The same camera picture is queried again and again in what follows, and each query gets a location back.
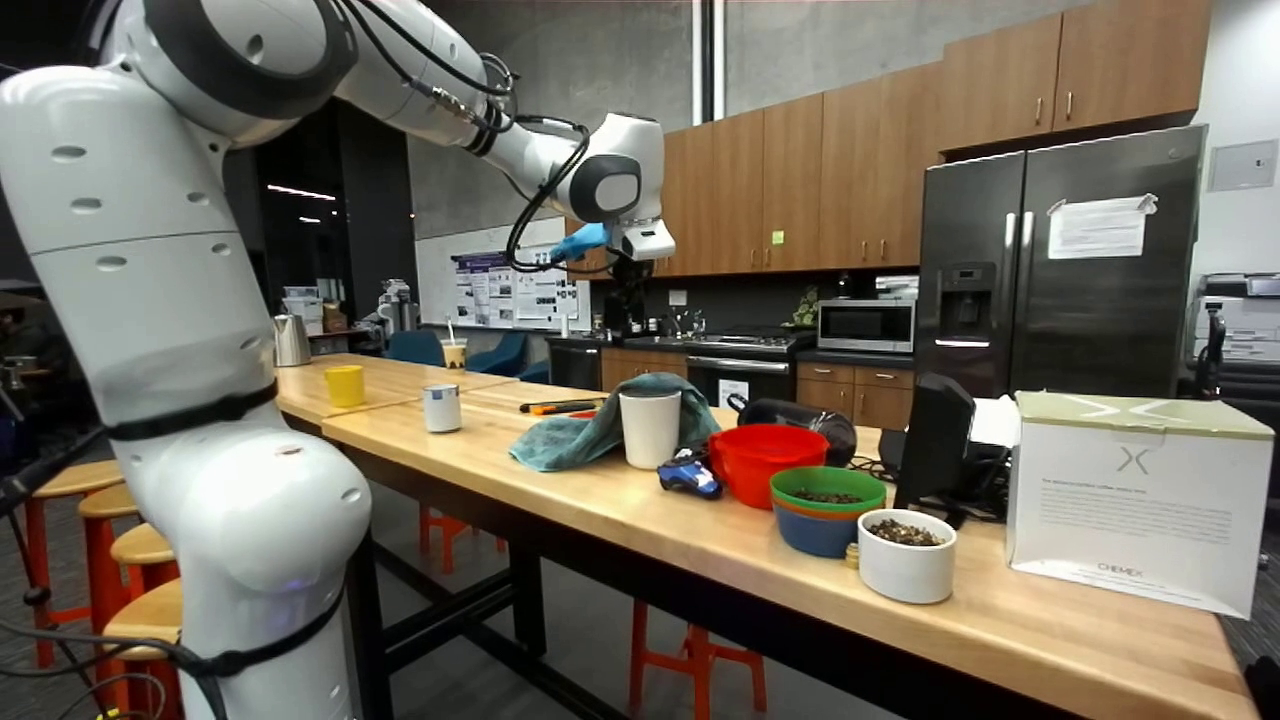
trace refrigerator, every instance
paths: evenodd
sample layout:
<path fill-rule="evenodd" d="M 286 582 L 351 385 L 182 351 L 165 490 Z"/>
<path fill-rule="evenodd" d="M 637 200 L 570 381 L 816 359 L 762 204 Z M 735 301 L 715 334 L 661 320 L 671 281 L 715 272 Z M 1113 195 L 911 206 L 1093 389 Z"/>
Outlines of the refrigerator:
<path fill-rule="evenodd" d="M 929 168 L 916 372 L 974 397 L 1172 397 L 1204 135 L 1190 126 Z"/>

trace chemex box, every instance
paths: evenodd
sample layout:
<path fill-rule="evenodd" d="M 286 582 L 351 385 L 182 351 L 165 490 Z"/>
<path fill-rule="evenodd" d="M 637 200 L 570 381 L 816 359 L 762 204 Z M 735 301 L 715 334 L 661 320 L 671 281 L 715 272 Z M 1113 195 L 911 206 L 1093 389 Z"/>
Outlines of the chemex box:
<path fill-rule="evenodd" d="M 1018 393 L 1015 570 L 1248 618 L 1271 428 L 1225 402 Z"/>

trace wooden table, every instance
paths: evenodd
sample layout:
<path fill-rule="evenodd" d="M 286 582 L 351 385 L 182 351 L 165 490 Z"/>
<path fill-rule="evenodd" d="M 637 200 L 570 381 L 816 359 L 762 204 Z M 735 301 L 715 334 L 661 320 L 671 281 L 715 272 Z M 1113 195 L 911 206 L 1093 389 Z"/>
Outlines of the wooden table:
<path fill-rule="evenodd" d="M 339 365 L 360 365 L 365 369 L 364 405 L 334 407 L 329 404 L 329 387 L 325 384 L 324 372 Z M 297 368 L 276 368 L 275 379 L 279 383 L 275 402 L 280 410 L 315 425 L 325 418 L 421 401 L 422 388 L 430 384 L 456 383 L 458 389 L 466 392 L 516 382 L 515 378 L 348 354 L 321 355 L 310 364 Z"/>
<path fill-rule="evenodd" d="M 955 594 L 910 606 L 786 546 L 771 512 L 664 492 L 620 456 L 553 474 L 508 456 L 538 421 L 521 402 L 585 396 L 512 383 L 465 393 L 457 433 L 412 405 L 321 432 L 374 482 L 904 715 L 1257 716 L 1213 615 L 1012 571 L 1002 527 L 966 524 Z M 878 436 L 859 429 L 859 454 Z"/>

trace black speaker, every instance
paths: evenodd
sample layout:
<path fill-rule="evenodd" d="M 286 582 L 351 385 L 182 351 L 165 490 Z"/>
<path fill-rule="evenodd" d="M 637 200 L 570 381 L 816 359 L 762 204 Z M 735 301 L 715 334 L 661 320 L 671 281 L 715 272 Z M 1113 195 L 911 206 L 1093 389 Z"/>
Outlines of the black speaker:
<path fill-rule="evenodd" d="M 973 414 L 973 397 L 960 383 L 937 373 L 916 379 L 893 507 L 960 487 Z"/>

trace ceiling light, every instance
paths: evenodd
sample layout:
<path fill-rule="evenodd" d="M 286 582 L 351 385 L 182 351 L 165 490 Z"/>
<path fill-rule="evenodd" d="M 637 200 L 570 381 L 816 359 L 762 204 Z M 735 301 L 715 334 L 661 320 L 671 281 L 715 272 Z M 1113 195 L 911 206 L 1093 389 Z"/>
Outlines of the ceiling light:
<path fill-rule="evenodd" d="M 306 190 L 296 190 L 292 187 L 284 187 L 283 184 L 269 184 L 268 190 L 274 190 L 275 192 L 285 192 L 288 195 L 297 195 L 298 197 L 311 197 L 312 200 L 328 200 L 334 202 L 338 199 L 332 195 L 324 195 L 323 192 L 308 192 Z"/>

